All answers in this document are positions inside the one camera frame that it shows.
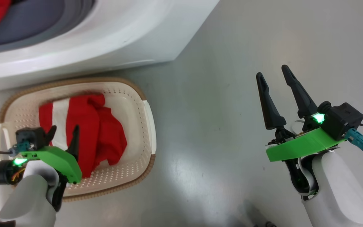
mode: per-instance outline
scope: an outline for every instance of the washing machine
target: washing machine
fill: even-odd
[[[172,61],[218,1],[21,0],[0,25],[0,90]],[[50,19],[11,18],[25,4],[32,17],[41,18],[31,8],[39,7]],[[12,24],[23,21],[32,25],[19,37]]]

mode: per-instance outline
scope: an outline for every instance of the washing machine drum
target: washing machine drum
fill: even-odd
[[[76,27],[93,0],[22,0],[0,22],[0,52],[44,42]]]

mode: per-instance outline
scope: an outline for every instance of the blue cable connector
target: blue cable connector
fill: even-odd
[[[30,144],[29,141],[19,142],[19,143],[13,145],[13,147],[9,148],[8,151],[11,152],[11,154],[9,156],[15,157],[20,152],[28,151],[30,148],[32,148],[32,144]]]
[[[356,129],[351,128],[344,137],[363,151],[363,135]]]

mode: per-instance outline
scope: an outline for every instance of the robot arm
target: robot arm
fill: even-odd
[[[340,155],[326,151],[311,163],[317,193],[302,203],[312,225],[363,227],[363,189]]]
[[[81,181],[79,127],[67,151],[47,146],[55,127],[52,131],[45,134],[42,128],[24,128],[16,132],[18,144],[11,149],[12,156],[20,154],[24,159],[0,162],[0,184],[17,184],[0,211],[0,227],[53,227],[66,184]]]
[[[58,186],[55,169],[43,161],[29,161],[22,180],[0,211],[0,223],[13,221],[15,227],[53,227],[58,207],[53,205],[52,198]]]
[[[261,73],[256,76],[265,127],[276,129],[266,146],[270,161],[285,162],[294,188],[314,227],[363,227],[363,189],[342,158],[332,150],[346,140],[363,151],[363,136],[356,130],[363,115],[348,103],[318,108],[288,66],[282,66],[287,85],[304,119],[298,135],[286,130]]]

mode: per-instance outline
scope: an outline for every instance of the white washing machine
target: white washing machine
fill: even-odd
[[[96,0],[74,29],[0,52],[0,90],[174,60],[219,0]]]

